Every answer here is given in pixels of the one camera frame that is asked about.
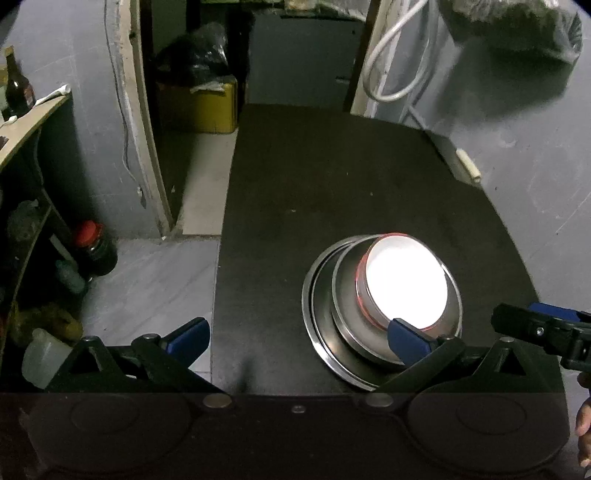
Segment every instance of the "gray floor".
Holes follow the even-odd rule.
[[[117,266],[85,296],[85,335],[97,335],[105,345],[129,345],[144,333],[166,335],[197,316],[213,328],[218,247],[217,239],[120,240]],[[211,381],[209,349],[191,370]]]

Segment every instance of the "circular base plate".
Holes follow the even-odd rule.
[[[454,393],[452,384],[462,391],[459,382],[436,385],[408,408],[410,432],[429,455],[462,471],[506,475],[533,471],[562,448],[568,424],[552,394]]]
[[[178,394],[46,394],[29,424],[31,443],[48,465],[120,473],[177,446],[191,414]]]

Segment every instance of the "red bottle cap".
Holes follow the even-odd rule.
[[[76,235],[74,237],[74,244],[78,248],[89,247],[96,242],[96,239],[100,236],[102,225],[94,223],[92,220],[82,222],[76,229]]]

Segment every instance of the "bottle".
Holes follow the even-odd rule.
[[[81,294],[86,288],[84,278],[65,260],[56,261],[56,277],[74,295]]]
[[[6,101],[6,84],[8,83],[8,68],[6,65],[0,65],[0,124],[10,118],[10,107]]]
[[[87,220],[76,229],[74,244],[84,253],[90,273],[107,275],[117,264],[117,250],[104,225]]]
[[[71,351],[72,347],[45,330],[34,329],[33,341],[29,343],[22,359],[22,376],[37,388],[45,388]]]
[[[18,69],[14,58],[14,48],[9,46],[4,50],[8,68],[8,83],[6,85],[6,100],[13,113],[21,117],[35,105],[35,94],[28,78]]]

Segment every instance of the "black plastic bag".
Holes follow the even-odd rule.
[[[225,48],[226,32],[216,22],[181,35],[156,55],[156,80],[182,87],[222,81],[230,73]]]
[[[439,0],[454,41],[483,37],[492,46],[574,63],[583,31],[569,0]]]

